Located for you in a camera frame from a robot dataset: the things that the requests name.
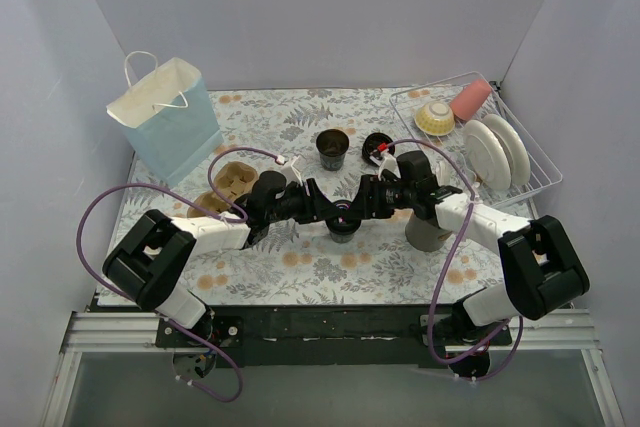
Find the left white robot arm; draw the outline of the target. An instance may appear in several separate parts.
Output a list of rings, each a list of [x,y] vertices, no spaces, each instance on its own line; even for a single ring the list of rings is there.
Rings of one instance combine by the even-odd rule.
[[[109,254],[102,272],[138,307],[172,320],[188,345],[200,347],[211,339],[213,324],[206,304],[179,283],[190,258],[251,247],[276,222],[315,223],[340,213],[313,179],[289,182],[267,171],[219,218],[179,219],[148,211]]]

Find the black coffee cup lid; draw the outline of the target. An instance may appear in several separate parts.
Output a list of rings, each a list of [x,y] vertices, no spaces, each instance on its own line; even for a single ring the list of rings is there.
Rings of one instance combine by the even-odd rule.
[[[333,203],[335,207],[340,210],[347,211],[351,202],[345,199],[337,200]],[[335,217],[332,219],[327,219],[325,224],[331,233],[339,234],[339,235],[352,235],[354,234],[361,226],[360,220],[349,220],[344,217]]]

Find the stack of black lids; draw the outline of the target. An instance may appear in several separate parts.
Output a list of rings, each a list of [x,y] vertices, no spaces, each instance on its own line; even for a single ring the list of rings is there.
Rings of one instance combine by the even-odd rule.
[[[361,156],[363,160],[371,166],[379,166],[382,161],[381,152],[378,150],[380,145],[388,145],[393,140],[386,134],[381,132],[374,132],[369,134],[361,149]]]

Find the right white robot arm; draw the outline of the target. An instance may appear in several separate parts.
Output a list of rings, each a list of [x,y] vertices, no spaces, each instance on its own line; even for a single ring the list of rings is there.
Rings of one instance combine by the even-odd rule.
[[[383,156],[375,175],[363,176],[345,220],[412,212],[415,248],[439,245],[440,233],[456,233],[499,256],[503,280],[457,301],[433,327],[438,336],[475,344],[489,326],[521,316],[538,320],[586,294],[590,280],[561,222],[552,216],[518,217],[482,204],[453,186],[439,184],[420,150]]]

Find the light blue paper bag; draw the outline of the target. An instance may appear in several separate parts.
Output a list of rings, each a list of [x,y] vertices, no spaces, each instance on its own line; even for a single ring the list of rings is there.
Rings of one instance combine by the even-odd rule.
[[[160,181],[179,184],[223,142],[209,92],[198,68],[173,57],[107,105],[139,159]]]

